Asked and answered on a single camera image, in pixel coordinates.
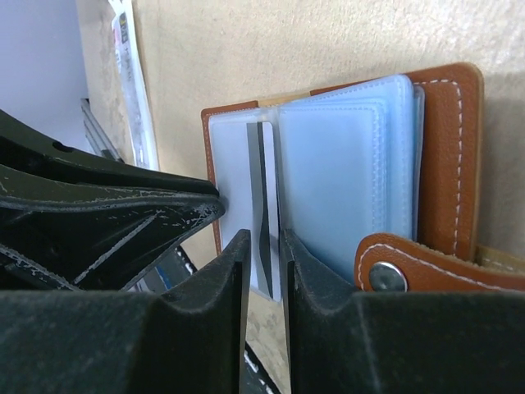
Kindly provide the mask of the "white magnetic stripe card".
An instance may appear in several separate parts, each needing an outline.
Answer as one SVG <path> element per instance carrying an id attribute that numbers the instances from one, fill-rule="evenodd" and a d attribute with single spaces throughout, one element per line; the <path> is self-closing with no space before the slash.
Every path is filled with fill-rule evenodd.
<path id="1" fill-rule="evenodd" d="M 252 198 L 251 286 L 269 300 L 281 301 L 279 208 L 273 127 L 268 121 L 247 125 Z"/>

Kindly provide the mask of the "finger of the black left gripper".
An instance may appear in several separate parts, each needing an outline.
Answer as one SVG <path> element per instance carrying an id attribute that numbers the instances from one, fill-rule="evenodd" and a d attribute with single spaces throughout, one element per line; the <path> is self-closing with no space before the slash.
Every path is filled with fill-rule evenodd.
<path id="1" fill-rule="evenodd" d="M 127 290 L 225 212 L 208 181 L 1 169 L 1 287 Z"/>
<path id="2" fill-rule="evenodd" d="M 134 167 L 65 146 L 4 111 L 1 112 L 1 164 L 71 184 L 219 195 L 210 181 Z"/>

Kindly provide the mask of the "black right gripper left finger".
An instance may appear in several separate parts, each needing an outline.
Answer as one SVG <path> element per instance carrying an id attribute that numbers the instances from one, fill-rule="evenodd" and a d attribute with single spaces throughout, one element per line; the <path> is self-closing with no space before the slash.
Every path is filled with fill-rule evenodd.
<path id="1" fill-rule="evenodd" d="M 237 393 L 251 236 L 163 294 L 4 291 L 4 393 Z"/>

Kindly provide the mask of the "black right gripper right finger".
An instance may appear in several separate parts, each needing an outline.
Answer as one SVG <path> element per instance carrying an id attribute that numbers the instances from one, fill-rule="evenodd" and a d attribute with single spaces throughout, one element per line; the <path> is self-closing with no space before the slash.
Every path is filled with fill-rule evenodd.
<path id="1" fill-rule="evenodd" d="M 524 297 L 364 292 L 281 235 L 294 393 L 521 393 Z"/>

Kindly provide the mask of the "brown leather card holder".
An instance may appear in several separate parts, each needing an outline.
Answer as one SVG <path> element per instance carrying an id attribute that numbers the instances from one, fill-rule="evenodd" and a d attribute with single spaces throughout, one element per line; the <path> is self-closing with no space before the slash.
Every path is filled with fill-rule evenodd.
<path id="1" fill-rule="evenodd" d="M 273 127 L 281 232 L 365 291 L 522 291 L 524 263 L 477 243 L 484 80 L 469 62 L 201 113 L 225 214 L 252 233 L 247 125 Z"/>

